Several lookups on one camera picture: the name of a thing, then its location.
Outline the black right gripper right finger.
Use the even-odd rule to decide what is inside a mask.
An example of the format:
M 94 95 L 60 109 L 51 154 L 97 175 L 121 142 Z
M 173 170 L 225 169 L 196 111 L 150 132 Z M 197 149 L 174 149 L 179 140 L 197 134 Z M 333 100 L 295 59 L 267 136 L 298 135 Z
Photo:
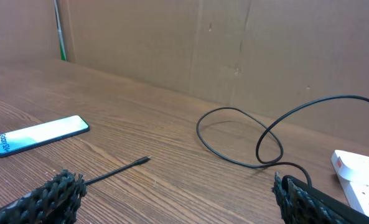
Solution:
M 285 224 L 369 224 L 369 217 L 291 176 L 274 176 L 272 192 Z

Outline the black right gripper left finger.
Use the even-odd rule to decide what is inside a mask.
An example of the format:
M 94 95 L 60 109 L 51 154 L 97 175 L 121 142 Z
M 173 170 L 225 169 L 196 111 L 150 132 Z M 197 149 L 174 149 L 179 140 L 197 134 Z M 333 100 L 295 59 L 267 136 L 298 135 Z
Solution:
M 0 224 L 75 223 L 86 185 L 81 174 L 68 170 L 0 208 Z

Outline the blue Galaxy smartphone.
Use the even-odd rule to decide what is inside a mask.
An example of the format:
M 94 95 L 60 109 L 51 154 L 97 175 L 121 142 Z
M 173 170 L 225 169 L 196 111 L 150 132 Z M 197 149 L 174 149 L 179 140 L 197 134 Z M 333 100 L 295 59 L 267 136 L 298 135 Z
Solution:
M 0 134 L 0 158 L 69 138 L 90 130 L 79 115 Z

